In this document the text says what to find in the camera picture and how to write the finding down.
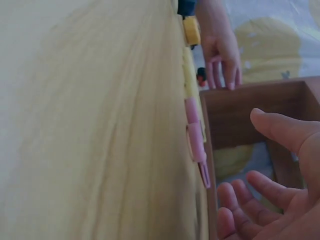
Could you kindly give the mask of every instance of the palm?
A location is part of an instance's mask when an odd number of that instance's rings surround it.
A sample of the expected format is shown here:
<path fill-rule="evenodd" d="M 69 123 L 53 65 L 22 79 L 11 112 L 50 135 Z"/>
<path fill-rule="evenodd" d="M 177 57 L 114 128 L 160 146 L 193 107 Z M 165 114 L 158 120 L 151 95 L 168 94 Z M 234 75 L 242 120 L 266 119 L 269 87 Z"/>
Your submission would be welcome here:
<path fill-rule="evenodd" d="M 299 157 L 308 189 L 286 188 L 256 171 L 248 182 L 284 214 L 261 205 L 241 180 L 219 186 L 222 208 L 218 211 L 220 240 L 319 239 L 320 123 L 298 121 L 283 115 L 255 111 L 255 128 Z"/>
<path fill-rule="evenodd" d="M 242 180 L 224 183 L 218 188 L 223 208 L 219 210 L 218 223 L 226 223 L 231 212 L 238 238 L 235 240 L 268 240 L 285 227 L 301 218 L 311 208 L 307 189 L 286 188 L 256 171 L 247 175 L 248 182 L 284 214 L 272 212 L 262 206 L 250 193 Z M 220 234 L 228 239 L 230 232 Z"/>

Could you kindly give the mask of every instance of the wooden box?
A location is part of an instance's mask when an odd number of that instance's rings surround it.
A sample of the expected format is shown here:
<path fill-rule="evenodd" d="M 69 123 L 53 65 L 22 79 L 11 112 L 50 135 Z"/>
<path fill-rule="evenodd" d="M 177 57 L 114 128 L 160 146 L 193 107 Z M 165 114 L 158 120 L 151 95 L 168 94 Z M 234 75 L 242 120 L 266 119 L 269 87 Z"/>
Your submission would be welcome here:
<path fill-rule="evenodd" d="M 217 239 L 217 194 L 213 150 L 265 141 L 278 183 L 303 188 L 299 166 L 291 153 L 257 132 L 250 121 L 253 108 L 295 119 L 320 121 L 320 77 L 247 84 L 234 91 L 215 89 L 200 93 L 206 126 L 204 145 L 210 170 L 207 190 L 209 239 Z"/>

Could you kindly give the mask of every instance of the pink toy piece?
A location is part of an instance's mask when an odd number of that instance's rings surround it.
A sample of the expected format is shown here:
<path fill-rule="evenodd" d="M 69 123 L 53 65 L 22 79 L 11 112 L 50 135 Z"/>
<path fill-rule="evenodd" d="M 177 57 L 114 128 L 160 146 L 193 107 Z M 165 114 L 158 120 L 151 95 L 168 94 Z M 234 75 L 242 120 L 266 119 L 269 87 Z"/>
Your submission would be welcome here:
<path fill-rule="evenodd" d="M 209 175 L 207 163 L 206 162 L 199 163 L 198 165 L 201 172 L 203 184 L 206 189 L 209 189 L 211 187 L 211 181 L 210 181 L 210 175 Z"/>
<path fill-rule="evenodd" d="M 200 118 L 198 116 L 197 100 L 194 97 L 188 97 L 184 104 L 188 124 L 198 123 Z"/>
<path fill-rule="evenodd" d="M 205 163 L 207 161 L 207 154 L 204 148 L 204 141 L 199 122 L 191 123 L 187 126 L 189 135 L 191 152 L 193 161 L 197 163 Z"/>

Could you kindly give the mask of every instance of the hand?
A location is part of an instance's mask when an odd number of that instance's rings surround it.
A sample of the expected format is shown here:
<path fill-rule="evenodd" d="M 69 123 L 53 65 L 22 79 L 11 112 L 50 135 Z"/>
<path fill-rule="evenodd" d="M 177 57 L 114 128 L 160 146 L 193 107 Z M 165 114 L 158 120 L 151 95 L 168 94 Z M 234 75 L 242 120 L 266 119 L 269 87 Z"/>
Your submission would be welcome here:
<path fill-rule="evenodd" d="M 225 86 L 233 90 L 235 86 L 242 84 L 240 54 L 237 39 L 232 31 L 217 36 L 201 32 L 201 46 L 206 78 L 211 89 L 222 87 L 219 78 L 220 62 Z"/>
<path fill-rule="evenodd" d="M 286 188 L 252 171 L 248 182 L 284 214 L 269 211 L 241 180 L 224 183 L 217 193 L 222 207 L 217 225 L 220 240 L 316 240 L 320 237 L 320 122 L 300 121 L 254 109 L 251 121 L 267 138 L 299 159 L 308 188 Z"/>
<path fill-rule="evenodd" d="M 221 0 L 199 0 L 196 17 L 201 30 L 201 46 L 209 87 L 221 88 L 219 63 L 225 85 L 233 90 L 242 84 L 238 43 Z"/>

